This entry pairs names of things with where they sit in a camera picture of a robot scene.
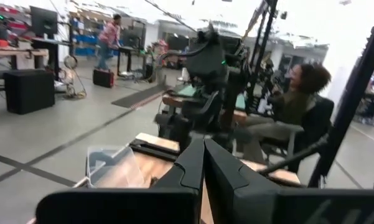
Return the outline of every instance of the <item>woman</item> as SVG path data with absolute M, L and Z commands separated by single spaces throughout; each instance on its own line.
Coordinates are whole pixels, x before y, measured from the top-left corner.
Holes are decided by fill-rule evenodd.
M 301 125 L 305 112 L 311 109 L 312 96 L 321 91 L 330 81 L 330 73 L 321 65 L 295 65 L 290 71 L 289 91 L 271 98 L 274 119 L 260 116 L 249 116 L 244 123 L 251 135 L 248 143 L 237 141 L 237 151 L 243 151 L 246 160 L 265 164 L 259 141 L 262 138 L 273 138 L 281 141 L 289 139 L 290 130 L 275 123 Z

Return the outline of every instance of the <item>plastic bin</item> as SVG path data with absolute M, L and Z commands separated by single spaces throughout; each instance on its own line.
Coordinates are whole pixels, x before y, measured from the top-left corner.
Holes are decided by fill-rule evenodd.
M 144 184 L 144 177 L 130 147 L 89 147 L 86 176 L 88 186 L 92 188 L 135 188 Z
M 86 55 L 94 56 L 95 55 L 95 50 L 93 48 L 86 48 Z
M 85 56 L 86 55 L 86 49 L 80 48 L 80 47 L 75 48 L 75 55 Z
M 92 43 L 92 44 L 97 44 L 97 37 L 92 36 L 92 37 L 91 37 L 91 43 Z
M 74 38 L 76 41 L 82 41 L 81 35 L 75 35 Z

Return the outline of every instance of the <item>floor tape line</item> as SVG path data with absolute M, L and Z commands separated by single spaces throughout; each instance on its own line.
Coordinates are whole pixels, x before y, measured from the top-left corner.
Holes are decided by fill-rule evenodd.
M 147 104 L 147 103 L 149 103 L 149 102 L 155 100 L 156 98 L 150 97 L 150 101 L 147 101 L 145 104 Z M 46 152 L 45 154 L 43 154 L 43 155 L 41 155 L 41 156 L 39 156 L 39 157 L 36 157 L 35 159 L 33 159 L 33 160 L 31 160 L 31 161 L 25 163 L 24 166 L 25 166 L 25 167 L 32 167 L 33 165 L 39 163 L 40 161 L 43 161 L 44 159 L 47 159 L 47 158 L 49 158 L 49 157 L 51 157 L 51 156 L 53 156 L 53 155 L 55 155 L 55 154 L 57 154 L 57 153 L 59 153 L 59 152 L 62 152 L 63 150 L 65 150 L 65 149 L 68 148 L 69 146 L 72 146 L 72 145 L 74 145 L 74 144 L 76 144 L 76 143 L 78 143 L 78 142 L 80 142 L 80 141 L 86 139 L 87 137 L 91 136 L 92 134 L 97 133 L 98 131 L 104 129 L 104 128 L 107 127 L 108 125 L 110 125 L 110 124 L 114 123 L 115 121 L 117 121 L 117 120 L 119 120 L 119 119 L 125 117 L 126 115 L 132 113 L 132 112 L 135 111 L 136 109 L 137 109 L 137 108 L 131 108 L 130 110 L 125 111 L 124 113 L 118 115 L 117 117 L 115 117 L 115 118 L 113 118 L 113 119 L 110 119 L 109 121 L 107 121 L 107 122 L 105 122 L 105 123 L 103 123 L 103 124 L 101 124 L 101 125 L 99 125 L 99 126 L 93 128 L 93 129 L 87 131 L 86 133 L 83 133 L 83 134 L 77 136 L 75 139 L 72 139 L 71 141 L 62 144 L 62 145 L 60 145 L 60 146 L 58 146 L 58 147 L 56 147 L 56 148 L 54 148 L 54 149 L 52 149 L 52 150 Z M 22 170 L 22 169 L 20 169 L 20 168 L 15 168 L 15 169 L 13 169 L 13 170 L 10 170 L 10 171 L 8 171 L 8 172 L 6 172 L 6 173 L 0 175 L 0 182 L 2 182 L 2 181 L 4 181 L 4 180 L 6 180 L 6 179 L 8 179 L 8 178 L 10 178 L 10 177 L 12 177 L 12 176 L 18 174 L 21 170 Z M 43 170 L 36 170 L 36 168 L 33 168 L 33 167 L 32 167 L 32 168 L 29 168 L 29 171 L 28 171 L 28 172 L 30 172 L 30 171 L 33 171 L 33 172 L 38 173 L 37 175 L 40 174 L 40 175 L 44 175 L 45 177 L 49 177 L 49 178 L 52 179 L 52 181 L 57 182 L 57 183 L 59 183 L 59 184 L 70 185 L 70 184 L 73 183 L 73 182 L 67 182 L 66 179 L 63 178 L 63 177 L 56 176 L 55 174 L 51 174 L 51 173 L 46 172 L 46 171 L 43 171 Z
M 39 176 L 39 177 L 43 177 L 45 179 L 49 179 L 51 181 L 54 181 L 54 182 L 62 184 L 62 185 L 66 185 L 68 187 L 71 187 L 71 186 L 75 185 L 75 183 L 76 183 L 74 181 L 68 180 L 66 178 L 60 177 L 60 176 L 52 174 L 50 172 L 47 172 L 47 171 L 44 171 L 44 170 L 41 170 L 41 169 L 38 169 L 38 168 L 35 168 L 35 167 L 31 167 L 31 166 L 25 165 L 25 164 L 23 164 L 21 162 L 15 161 L 15 160 L 10 159 L 8 157 L 0 156 L 0 162 L 2 162 L 4 164 L 7 164 L 9 166 L 15 167 L 16 170 L 17 170 L 16 173 L 18 173 L 18 172 L 20 172 L 22 170 L 28 171 L 28 172 L 30 172 L 32 174 L 35 174 L 35 175 Z

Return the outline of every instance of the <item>blue bin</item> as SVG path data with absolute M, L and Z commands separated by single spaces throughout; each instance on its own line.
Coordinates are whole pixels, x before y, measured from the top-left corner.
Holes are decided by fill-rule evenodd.
M 91 44 L 97 44 L 97 37 L 95 37 L 95 36 L 91 36 L 91 38 L 90 38 L 90 43 L 91 43 Z
M 74 37 L 76 41 L 82 41 L 82 37 L 80 35 L 75 35 Z
M 82 41 L 83 41 L 83 42 L 88 42 L 88 40 L 90 40 L 89 36 L 87 36 L 87 35 L 82 35 Z
M 85 56 L 86 55 L 86 49 L 77 47 L 75 49 L 75 55 L 77 55 L 77 56 Z
M 94 56 L 94 55 L 95 55 L 95 51 L 94 51 L 93 48 L 87 48 L 87 49 L 86 49 L 86 54 L 87 54 L 88 56 Z

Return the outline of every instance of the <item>black box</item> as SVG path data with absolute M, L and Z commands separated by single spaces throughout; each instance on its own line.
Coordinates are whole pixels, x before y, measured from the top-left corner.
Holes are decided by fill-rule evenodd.
M 112 88 L 114 83 L 113 72 L 107 70 L 96 70 L 93 71 L 93 83 L 94 85 Z
M 8 112 L 27 114 L 55 104 L 52 72 L 41 69 L 6 72 L 4 87 Z

